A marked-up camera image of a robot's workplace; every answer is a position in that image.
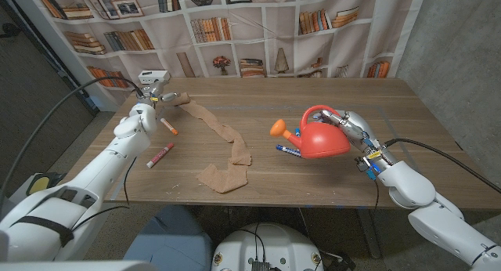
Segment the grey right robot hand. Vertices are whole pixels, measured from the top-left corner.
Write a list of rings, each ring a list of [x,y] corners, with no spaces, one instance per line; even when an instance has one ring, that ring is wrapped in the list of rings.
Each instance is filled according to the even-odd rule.
[[[312,118],[318,122],[338,127],[348,141],[363,154],[361,159],[367,167],[380,173],[398,163],[397,158],[385,149],[369,124],[356,112],[337,110],[337,114],[329,110],[320,110]]]

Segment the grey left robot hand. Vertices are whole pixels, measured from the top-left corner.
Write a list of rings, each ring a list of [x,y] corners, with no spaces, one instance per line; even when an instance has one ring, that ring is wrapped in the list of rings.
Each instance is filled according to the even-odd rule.
[[[141,88],[142,95],[136,95],[139,103],[145,103],[153,108],[156,107],[158,102],[170,102],[178,97],[180,94],[177,92],[165,92],[164,86],[169,81],[155,81],[149,85]]]

